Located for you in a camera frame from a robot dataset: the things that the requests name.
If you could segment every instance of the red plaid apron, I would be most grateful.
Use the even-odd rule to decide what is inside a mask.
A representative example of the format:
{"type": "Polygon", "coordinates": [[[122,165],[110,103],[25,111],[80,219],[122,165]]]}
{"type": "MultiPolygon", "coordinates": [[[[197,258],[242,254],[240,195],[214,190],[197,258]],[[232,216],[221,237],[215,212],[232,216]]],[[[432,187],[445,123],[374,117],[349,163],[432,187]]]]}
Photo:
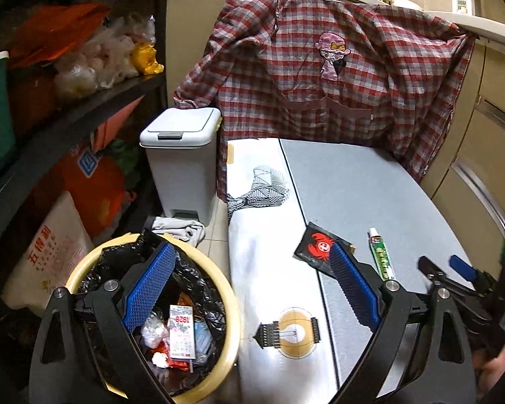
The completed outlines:
{"type": "Polygon", "coordinates": [[[227,141],[276,137],[382,147],[416,181],[434,158],[473,50],[420,11],[333,0],[227,0],[177,107],[217,102],[227,141]]]}

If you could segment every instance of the cartoon girl applique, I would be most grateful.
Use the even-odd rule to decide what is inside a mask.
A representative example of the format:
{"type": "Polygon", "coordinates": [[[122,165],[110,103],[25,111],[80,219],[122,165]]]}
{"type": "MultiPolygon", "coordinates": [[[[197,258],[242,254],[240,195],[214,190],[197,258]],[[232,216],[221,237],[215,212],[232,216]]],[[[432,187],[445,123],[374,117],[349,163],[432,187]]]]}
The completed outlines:
{"type": "Polygon", "coordinates": [[[346,66],[344,58],[351,53],[351,50],[346,48],[344,38],[331,32],[323,32],[314,47],[325,59],[321,73],[322,78],[336,82],[339,79],[340,71],[346,66]]]}

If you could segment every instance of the yellow plastic bag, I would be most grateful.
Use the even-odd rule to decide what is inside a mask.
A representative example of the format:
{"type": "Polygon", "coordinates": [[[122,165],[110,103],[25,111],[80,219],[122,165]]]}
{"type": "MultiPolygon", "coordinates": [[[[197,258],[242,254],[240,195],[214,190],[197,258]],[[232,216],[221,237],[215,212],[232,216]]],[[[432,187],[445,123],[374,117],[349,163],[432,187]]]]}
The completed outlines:
{"type": "Polygon", "coordinates": [[[159,74],[165,69],[155,59],[156,50],[153,45],[141,42],[135,45],[130,60],[140,74],[159,74]]]}

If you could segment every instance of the cabinet handle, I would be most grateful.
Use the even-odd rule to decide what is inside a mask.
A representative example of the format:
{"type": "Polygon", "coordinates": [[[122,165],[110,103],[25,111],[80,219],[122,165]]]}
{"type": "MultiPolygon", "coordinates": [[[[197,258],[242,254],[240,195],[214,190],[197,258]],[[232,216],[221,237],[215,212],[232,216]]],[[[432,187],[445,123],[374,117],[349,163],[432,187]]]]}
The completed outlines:
{"type": "Polygon", "coordinates": [[[493,197],[489,189],[486,188],[481,178],[460,158],[454,160],[451,169],[460,176],[468,187],[470,187],[470,190],[485,207],[486,211],[503,234],[503,237],[505,237],[505,211],[493,197]]]}
{"type": "Polygon", "coordinates": [[[479,101],[475,104],[475,109],[486,115],[505,131],[505,113],[501,109],[495,107],[483,97],[479,98],[479,101]]]}

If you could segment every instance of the gray tabletop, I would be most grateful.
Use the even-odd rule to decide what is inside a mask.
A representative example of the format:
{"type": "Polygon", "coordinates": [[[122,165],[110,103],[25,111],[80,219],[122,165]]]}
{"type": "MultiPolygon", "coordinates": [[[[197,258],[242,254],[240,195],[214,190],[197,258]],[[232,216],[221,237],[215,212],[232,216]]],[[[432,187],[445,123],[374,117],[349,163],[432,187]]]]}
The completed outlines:
{"type": "MultiPolygon", "coordinates": [[[[391,257],[396,279],[408,291],[426,293],[428,282],[417,269],[426,255],[451,278],[448,259],[467,260],[462,246],[432,201],[411,176],[378,149],[346,144],[281,142],[306,221],[356,245],[354,254],[375,266],[367,232],[375,227],[391,257]]],[[[371,333],[360,325],[338,283],[321,275],[341,383],[359,360],[371,333]]],[[[408,326],[380,395],[393,390],[402,375],[415,337],[408,326]]]]}

